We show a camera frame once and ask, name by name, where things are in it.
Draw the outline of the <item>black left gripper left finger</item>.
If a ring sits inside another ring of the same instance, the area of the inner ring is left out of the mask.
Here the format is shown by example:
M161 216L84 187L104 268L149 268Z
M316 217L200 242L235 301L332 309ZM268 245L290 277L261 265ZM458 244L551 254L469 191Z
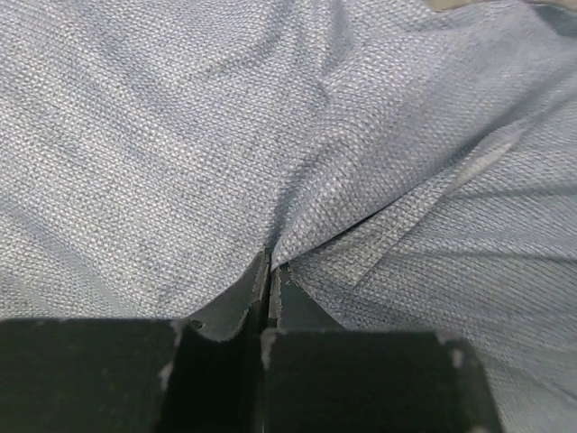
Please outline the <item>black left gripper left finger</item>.
M1 324L4 432L253 432L270 256L175 319Z

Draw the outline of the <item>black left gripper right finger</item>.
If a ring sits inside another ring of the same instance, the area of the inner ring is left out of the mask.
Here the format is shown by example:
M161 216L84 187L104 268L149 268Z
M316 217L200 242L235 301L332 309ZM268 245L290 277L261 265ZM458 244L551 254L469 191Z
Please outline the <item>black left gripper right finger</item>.
M446 331L341 327L279 267L261 336L267 432L500 432L472 346Z

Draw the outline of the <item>blue-grey pillowcase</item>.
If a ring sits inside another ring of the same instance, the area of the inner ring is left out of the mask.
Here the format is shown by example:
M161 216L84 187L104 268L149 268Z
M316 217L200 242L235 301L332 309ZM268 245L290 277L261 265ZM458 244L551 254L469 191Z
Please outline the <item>blue-grey pillowcase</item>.
M452 329L576 429L576 15L4 1L1 314L186 316L262 248L346 327Z

